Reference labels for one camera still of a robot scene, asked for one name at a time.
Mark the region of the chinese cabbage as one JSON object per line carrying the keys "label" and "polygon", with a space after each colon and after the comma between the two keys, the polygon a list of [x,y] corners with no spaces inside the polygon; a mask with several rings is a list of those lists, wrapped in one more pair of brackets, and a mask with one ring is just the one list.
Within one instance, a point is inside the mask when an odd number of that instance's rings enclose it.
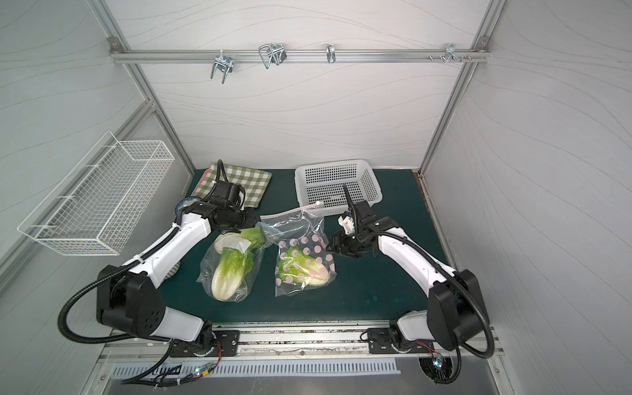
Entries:
{"label": "chinese cabbage", "polygon": [[322,257],[307,254],[308,248],[291,247],[281,251],[276,265],[276,285],[306,287],[326,286],[331,280],[330,271]]}
{"label": "chinese cabbage", "polygon": [[243,229],[240,233],[219,235],[213,243],[213,248],[219,254],[222,254],[224,249],[246,253],[249,250],[262,248],[266,243],[267,240],[261,228],[257,225],[253,228]]}
{"label": "chinese cabbage", "polygon": [[249,250],[224,249],[212,277],[212,297],[221,302],[240,302],[248,296],[246,278],[254,267],[254,253]]}

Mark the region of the clear blue zipper bag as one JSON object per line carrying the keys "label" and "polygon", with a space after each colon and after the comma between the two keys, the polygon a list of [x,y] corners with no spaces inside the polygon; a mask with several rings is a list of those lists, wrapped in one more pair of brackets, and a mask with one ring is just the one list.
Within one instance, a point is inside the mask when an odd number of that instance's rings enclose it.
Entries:
{"label": "clear blue zipper bag", "polygon": [[216,301],[243,301],[252,291],[268,245],[259,224],[219,235],[200,263],[197,282]]}

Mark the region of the pink dotted zipper bag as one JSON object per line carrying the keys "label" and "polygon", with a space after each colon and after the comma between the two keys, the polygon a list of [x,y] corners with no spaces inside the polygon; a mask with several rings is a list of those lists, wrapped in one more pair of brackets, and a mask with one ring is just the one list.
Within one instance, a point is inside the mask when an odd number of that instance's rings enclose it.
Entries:
{"label": "pink dotted zipper bag", "polygon": [[327,251],[323,207],[323,202],[316,202],[261,217],[264,236],[278,247],[276,297],[322,288],[336,279],[334,257]]}

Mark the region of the white plastic basket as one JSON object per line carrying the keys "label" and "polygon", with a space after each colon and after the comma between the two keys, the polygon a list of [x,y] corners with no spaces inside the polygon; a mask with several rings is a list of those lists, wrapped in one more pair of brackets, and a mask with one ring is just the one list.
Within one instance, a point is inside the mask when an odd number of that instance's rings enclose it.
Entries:
{"label": "white plastic basket", "polygon": [[317,209],[324,217],[340,215],[347,210],[344,186],[353,202],[367,201],[373,206],[383,199],[375,172],[364,160],[301,166],[295,170],[295,186],[299,205],[320,202]]}

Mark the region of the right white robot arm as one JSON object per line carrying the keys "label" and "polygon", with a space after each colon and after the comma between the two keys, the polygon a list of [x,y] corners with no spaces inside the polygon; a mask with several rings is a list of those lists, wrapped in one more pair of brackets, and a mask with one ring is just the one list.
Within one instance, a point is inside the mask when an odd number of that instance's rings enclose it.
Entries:
{"label": "right white robot arm", "polygon": [[393,344],[432,340],[447,351],[464,349],[493,356],[495,340],[477,277],[441,263],[414,242],[393,219],[378,219],[366,201],[349,203],[328,251],[360,258],[374,250],[397,263],[427,296],[426,310],[404,314],[391,324]]}

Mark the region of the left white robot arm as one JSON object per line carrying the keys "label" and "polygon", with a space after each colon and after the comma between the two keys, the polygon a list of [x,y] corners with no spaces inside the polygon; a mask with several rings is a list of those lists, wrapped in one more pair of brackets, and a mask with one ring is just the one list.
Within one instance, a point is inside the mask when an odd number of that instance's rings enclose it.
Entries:
{"label": "left white robot arm", "polygon": [[119,269],[108,266],[100,273],[97,321],[132,337],[197,342],[204,321],[167,307],[158,289],[181,258],[213,232],[257,224],[258,216],[244,200],[241,185],[220,180],[207,197],[179,203],[171,229],[159,240]]}

